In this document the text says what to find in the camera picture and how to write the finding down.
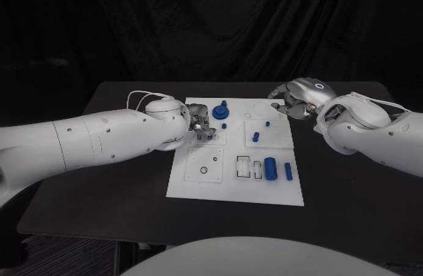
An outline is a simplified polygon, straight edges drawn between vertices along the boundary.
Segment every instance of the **blue part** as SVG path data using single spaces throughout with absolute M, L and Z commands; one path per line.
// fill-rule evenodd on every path
M 278 172 L 276 172 L 275 158 L 265 159 L 265 171 L 266 171 L 266 180 L 276 180 L 278 179 Z
M 292 180 L 291 164 L 285 163 L 286 180 Z
M 227 110 L 227 104 L 226 104 L 226 100 L 222 101 L 222 105 L 216 106 L 213 109 L 213 117 L 217 120 L 223 120 L 226 119 L 226 117 L 229 116 L 229 110 Z
M 260 136 L 260 134 L 258 132 L 253 133 L 253 142 L 258 142 L 258 137 Z

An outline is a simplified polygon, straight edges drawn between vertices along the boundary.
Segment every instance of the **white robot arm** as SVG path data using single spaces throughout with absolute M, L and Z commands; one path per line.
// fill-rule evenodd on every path
M 337 96 L 327 83 L 298 78 L 269 95 L 285 93 L 286 106 L 272 106 L 295 119 L 317 113 L 315 131 L 341 154 L 363 152 L 377 163 L 423 177 L 423 114 L 352 92 Z M 374 103 L 404 110 L 393 116 Z
M 0 128 L 0 207 L 52 175 L 176 149 L 191 130 L 214 134 L 207 106 L 184 105 L 170 96 L 152 101 L 144 113 L 122 109 Z

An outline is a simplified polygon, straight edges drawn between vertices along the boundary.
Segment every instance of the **floor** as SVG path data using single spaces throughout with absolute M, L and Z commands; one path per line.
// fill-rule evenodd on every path
M 24 265 L 0 269 L 0 276 L 112 276 L 115 241 L 30 236 L 24 242 L 29 253 Z M 152 253 L 161 251 L 161 247 L 152 247 Z M 423 267 L 374 264 L 401 276 L 423 276 Z

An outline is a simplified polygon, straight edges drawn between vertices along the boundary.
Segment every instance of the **table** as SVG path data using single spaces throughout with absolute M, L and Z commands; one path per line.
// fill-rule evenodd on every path
M 134 90 L 184 101 L 186 97 L 266 98 L 276 85 L 102 83 L 85 114 L 125 108 Z M 355 91 L 393 100 L 380 83 L 329 85 L 340 95 Z M 140 98 L 132 98 L 131 108 Z M 154 151 L 47 178 L 17 231 L 168 245 L 222 236 L 275 237 L 370 261 L 423 264 L 423 178 L 360 153 L 338 154 L 312 131 L 314 122 L 315 118 L 291 119 L 304 207 L 165 198 L 174 152 Z

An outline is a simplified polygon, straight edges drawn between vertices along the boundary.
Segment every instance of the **black background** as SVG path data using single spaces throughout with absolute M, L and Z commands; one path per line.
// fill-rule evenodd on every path
M 423 0 L 0 0 L 0 126 L 78 116 L 104 81 L 380 81 L 422 111 L 422 14 Z

